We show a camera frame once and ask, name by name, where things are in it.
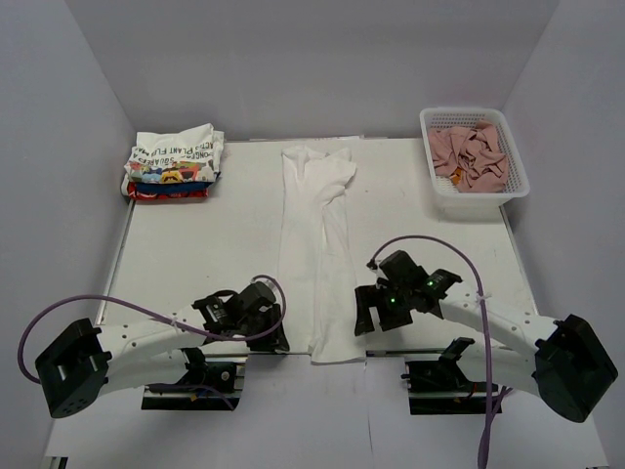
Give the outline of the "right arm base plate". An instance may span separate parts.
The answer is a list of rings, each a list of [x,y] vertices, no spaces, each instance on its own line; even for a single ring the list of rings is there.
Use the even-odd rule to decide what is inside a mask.
[[[484,415],[502,411],[507,391],[485,377],[485,347],[460,337],[445,349],[408,351],[403,355],[409,412],[412,415]],[[492,393],[492,405],[486,393]]]

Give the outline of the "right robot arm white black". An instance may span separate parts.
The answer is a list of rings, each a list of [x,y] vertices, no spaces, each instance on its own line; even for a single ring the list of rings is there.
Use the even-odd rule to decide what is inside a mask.
[[[592,326],[576,315],[557,320],[511,309],[450,271],[427,273],[402,250],[371,266],[375,282],[354,291],[355,335],[410,325],[415,312],[483,335],[455,338],[434,359],[408,359],[401,377],[418,400],[477,397],[484,411],[487,391],[511,388],[581,423],[618,377]]]

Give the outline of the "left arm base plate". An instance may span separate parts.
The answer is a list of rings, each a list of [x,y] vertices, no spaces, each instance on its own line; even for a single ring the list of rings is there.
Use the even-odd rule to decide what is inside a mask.
[[[181,350],[171,377],[147,382],[142,410],[234,411],[239,404],[246,359],[207,357],[199,348]]]

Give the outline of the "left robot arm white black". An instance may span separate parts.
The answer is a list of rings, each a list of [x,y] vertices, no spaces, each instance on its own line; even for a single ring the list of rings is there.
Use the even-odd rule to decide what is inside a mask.
[[[121,325],[72,322],[36,359],[50,415],[67,418],[113,392],[146,387],[214,399],[234,408],[236,362],[210,362],[203,347],[241,343],[251,352],[286,353],[286,295],[272,277],[258,275],[240,292],[219,290],[168,315],[121,299],[108,302],[146,315]]]

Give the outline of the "plain white t-shirt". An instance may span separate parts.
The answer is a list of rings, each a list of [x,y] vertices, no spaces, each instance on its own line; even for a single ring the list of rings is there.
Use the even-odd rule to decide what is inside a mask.
[[[356,174],[351,152],[284,149],[282,174],[277,273],[292,351],[315,364],[361,361],[365,344],[354,335],[356,278],[347,217],[347,189]]]

